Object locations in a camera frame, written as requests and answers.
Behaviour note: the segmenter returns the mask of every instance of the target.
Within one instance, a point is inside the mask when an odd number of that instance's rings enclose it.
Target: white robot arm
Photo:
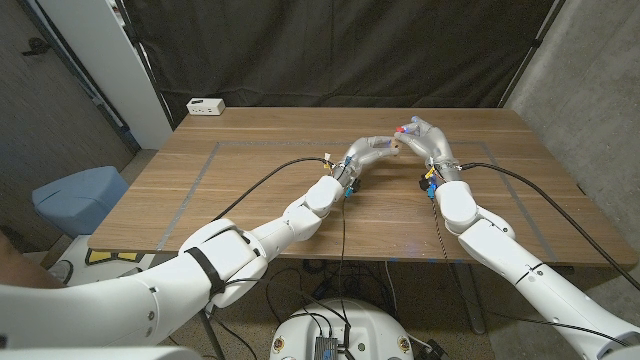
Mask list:
[[[461,181],[458,161],[442,131],[418,117],[395,137],[428,159],[446,182],[435,197],[445,226],[477,261],[498,273],[549,322],[569,324],[638,344],[640,328],[612,315],[515,241],[515,233],[499,216],[481,208],[469,185]],[[622,346],[605,337],[555,327],[584,359],[601,359]]]
[[[362,167],[398,153],[391,137],[357,140],[334,176],[323,176],[284,214],[251,231],[221,219],[196,231],[179,254],[136,275],[64,289],[0,285],[0,335],[6,348],[154,345],[210,301],[225,307],[244,295],[267,264],[309,239],[331,205],[352,189]]]

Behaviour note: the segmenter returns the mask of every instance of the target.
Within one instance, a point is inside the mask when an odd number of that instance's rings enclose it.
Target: table surface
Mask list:
[[[486,162],[523,175],[556,200],[620,264],[637,254],[577,187],[514,111],[506,109],[227,108],[221,116],[187,116],[89,240],[102,251],[175,253],[201,226],[274,168],[299,157],[339,160],[363,136],[392,135],[418,115],[440,127],[461,164]],[[289,166],[227,214],[253,229],[279,217],[327,169],[307,161]],[[424,162],[408,147],[361,175],[345,203],[345,259],[444,261],[431,202],[418,187]],[[546,262],[606,261],[537,193],[490,169],[462,173],[478,205],[502,216],[517,241]],[[451,261],[472,258],[440,218]],[[282,257],[336,259],[342,212],[334,205],[318,232]]]

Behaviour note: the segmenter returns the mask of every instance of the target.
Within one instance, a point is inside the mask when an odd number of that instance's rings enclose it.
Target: power strip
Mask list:
[[[224,108],[222,99],[193,98],[187,104],[191,115],[220,115]]]

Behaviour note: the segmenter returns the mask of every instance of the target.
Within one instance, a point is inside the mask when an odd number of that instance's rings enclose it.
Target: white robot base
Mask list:
[[[357,359],[413,359],[407,332],[393,317],[366,302],[343,299],[349,332],[349,352]],[[340,299],[329,299],[323,304],[342,314]],[[296,311],[278,327],[270,349],[271,360],[347,359],[338,345],[344,342],[345,323],[329,310],[311,304]]]

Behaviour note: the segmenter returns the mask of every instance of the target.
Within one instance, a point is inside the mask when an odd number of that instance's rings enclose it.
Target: blue cushion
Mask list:
[[[92,234],[129,185],[113,166],[89,169],[33,191],[36,212],[71,238]]]

